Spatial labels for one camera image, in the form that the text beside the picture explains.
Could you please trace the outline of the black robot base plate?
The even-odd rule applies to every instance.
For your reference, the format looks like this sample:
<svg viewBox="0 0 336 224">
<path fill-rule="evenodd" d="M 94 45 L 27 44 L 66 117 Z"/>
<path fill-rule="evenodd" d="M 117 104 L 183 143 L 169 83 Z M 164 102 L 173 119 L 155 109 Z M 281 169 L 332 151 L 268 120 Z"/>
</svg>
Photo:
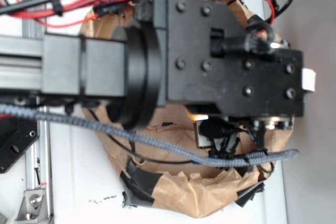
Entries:
<svg viewBox="0 0 336 224">
<path fill-rule="evenodd" d="M 37 121 L 1 119 L 1 174 L 7 173 L 39 137 Z"/>
</svg>

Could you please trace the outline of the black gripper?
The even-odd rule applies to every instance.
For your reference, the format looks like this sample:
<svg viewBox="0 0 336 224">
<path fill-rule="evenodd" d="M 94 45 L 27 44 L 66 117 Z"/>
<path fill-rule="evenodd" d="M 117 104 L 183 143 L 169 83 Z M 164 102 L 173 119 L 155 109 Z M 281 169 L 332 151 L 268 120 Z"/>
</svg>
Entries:
<svg viewBox="0 0 336 224">
<path fill-rule="evenodd" d="M 244 120 L 210 117 L 194 122 L 196 144 L 210 156 L 281 152 L 293 132 L 292 118 Z"/>
</svg>

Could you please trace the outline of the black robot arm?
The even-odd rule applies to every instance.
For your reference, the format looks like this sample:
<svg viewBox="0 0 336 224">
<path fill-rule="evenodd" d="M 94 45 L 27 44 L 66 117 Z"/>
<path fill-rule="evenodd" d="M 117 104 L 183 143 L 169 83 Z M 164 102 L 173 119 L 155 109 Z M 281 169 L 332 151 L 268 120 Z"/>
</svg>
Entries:
<svg viewBox="0 0 336 224">
<path fill-rule="evenodd" d="M 275 41 L 264 21 L 244 27 L 215 0 L 140 0 L 108 39 L 47 34 L 1 38 L 1 102 L 105 105 L 127 130 L 179 104 L 196 120 L 199 147 L 220 156 L 246 128 L 265 149 L 266 128 L 301 117 L 316 73 Z"/>
</svg>

